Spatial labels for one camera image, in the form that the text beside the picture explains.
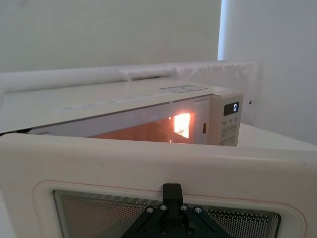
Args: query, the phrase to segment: mesh screen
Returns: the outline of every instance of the mesh screen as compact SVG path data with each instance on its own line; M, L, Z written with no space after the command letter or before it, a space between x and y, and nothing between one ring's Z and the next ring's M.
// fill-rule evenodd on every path
M177 116L174 116L174 132L185 137L189 138L189 129L190 129L190 113L183 113Z
M161 201L54 191L63 238L120 238L147 206ZM203 206L234 238L274 238L280 216L273 212Z

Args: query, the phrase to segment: microwave oven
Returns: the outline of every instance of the microwave oven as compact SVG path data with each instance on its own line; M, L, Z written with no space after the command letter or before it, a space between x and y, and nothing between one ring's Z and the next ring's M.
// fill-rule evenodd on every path
M15 92L0 132L236 146L243 95L165 78Z
M202 207L230 238L315 238L316 151L213 146L236 145L241 105L235 90L166 79L7 93L0 218L17 238L122 238L174 183L178 211Z

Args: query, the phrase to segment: microwave door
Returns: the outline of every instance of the microwave door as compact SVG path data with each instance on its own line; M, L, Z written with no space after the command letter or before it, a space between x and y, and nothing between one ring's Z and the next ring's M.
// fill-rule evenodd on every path
M0 151L17 237L120 238L165 183L233 237L317 235L317 152L14 133Z
M30 134L207 144L209 120L209 96L204 96L44 126Z

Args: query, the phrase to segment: digital display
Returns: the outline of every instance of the digital display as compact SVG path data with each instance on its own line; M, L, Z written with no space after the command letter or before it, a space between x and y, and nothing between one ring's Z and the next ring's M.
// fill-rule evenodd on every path
M239 111L239 102L230 103L224 106L223 115L227 116L233 113L237 113Z

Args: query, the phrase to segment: screw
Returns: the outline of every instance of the screw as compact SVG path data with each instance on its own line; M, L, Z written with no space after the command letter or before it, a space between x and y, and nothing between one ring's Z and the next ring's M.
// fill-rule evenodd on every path
M153 208L152 207L148 207L147 208L147 213L152 213L154 210L153 210Z
M194 233L194 231L193 231L193 229L191 229L191 228L187 228L187 229L186 229L186 233L189 234L189 235L191 235L192 233Z
M182 209L183 211L186 211L187 210L187 206L183 205L183 206L180 207L180 209Z
M166 234L167 234L167 229L162 228L162 229L160 230L160 233L161 233L162 235L166 235Z
M201 209L200 207L196 207L196 208L195 208L195 212L201 213L201 212L202 212L202 209Z
M165 211L165 210L167 209L167 207L166 207L165 205L161 205L160 209L161 209L162 211Z

